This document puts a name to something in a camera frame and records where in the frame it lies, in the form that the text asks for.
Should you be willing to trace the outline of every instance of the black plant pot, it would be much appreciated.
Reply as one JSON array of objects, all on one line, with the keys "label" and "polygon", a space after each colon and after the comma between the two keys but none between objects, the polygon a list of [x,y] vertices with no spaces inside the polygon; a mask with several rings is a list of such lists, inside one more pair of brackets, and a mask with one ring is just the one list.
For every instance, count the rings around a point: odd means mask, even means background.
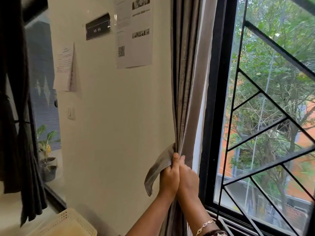
[{"label": "black plant pot", "polygon": [[49,165],[49,163],[54,161],[55,159],[55,157],[48,157],[47,161],[39,161],[40,173],[44,183],[50,182],[56,178],[57,166]]}]

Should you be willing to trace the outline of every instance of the black sign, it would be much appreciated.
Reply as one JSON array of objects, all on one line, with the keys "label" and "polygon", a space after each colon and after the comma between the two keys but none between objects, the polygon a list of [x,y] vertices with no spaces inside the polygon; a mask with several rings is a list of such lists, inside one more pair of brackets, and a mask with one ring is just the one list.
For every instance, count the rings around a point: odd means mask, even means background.
[{"label": "black sign", "polygon": [[93,20],[85,25],[86,40],[98,37],[109,32],[111,28],[109,13]]}]

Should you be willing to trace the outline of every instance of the black curtain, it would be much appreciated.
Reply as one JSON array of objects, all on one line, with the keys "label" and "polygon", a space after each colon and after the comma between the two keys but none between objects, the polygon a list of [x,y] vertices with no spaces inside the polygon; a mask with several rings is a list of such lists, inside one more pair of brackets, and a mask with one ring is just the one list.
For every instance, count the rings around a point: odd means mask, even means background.
[{"label": "black curtain", "polygon": [[[13,118],[7,79],[18,119]],[[21,0],[0,0],[0,180],[5,194],[21,191],[21,226],[47,207],[32,115]]]}]

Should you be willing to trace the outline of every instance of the forearm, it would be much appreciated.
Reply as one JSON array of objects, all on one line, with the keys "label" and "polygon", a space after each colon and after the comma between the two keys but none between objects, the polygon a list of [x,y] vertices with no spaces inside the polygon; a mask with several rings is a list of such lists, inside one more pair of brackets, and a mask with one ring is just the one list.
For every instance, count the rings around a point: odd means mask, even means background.
[{"label": "forearm", "polygon": [[[189,198],[187,195],[187,198],[179,199],[179,204],[193,235],[196,235],[197,231],[205,222],[212,220],[211,216],[205,210],[198,197]],[[205,233],[216,229],[219,229],[219,227],[214,222],[212,222],[203,228],[201,234],[199,235],[202,236]]]},{"label": "forearm", "polygon": [[157,236],[171,203],[170,197],[158,194],[126,236]]}]

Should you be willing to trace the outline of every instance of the plastic basket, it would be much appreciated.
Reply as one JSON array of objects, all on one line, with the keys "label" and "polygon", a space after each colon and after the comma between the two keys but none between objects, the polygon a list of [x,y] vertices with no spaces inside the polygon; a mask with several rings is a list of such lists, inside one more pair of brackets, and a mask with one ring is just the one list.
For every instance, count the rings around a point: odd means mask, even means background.
[{"label": "plastic basket", "polygon": [[61,231],[76,229],[80,236],[96,236],[96,229],[74,209],[66,209],[54,217],[44,221],[27,236],[54,236]]}]

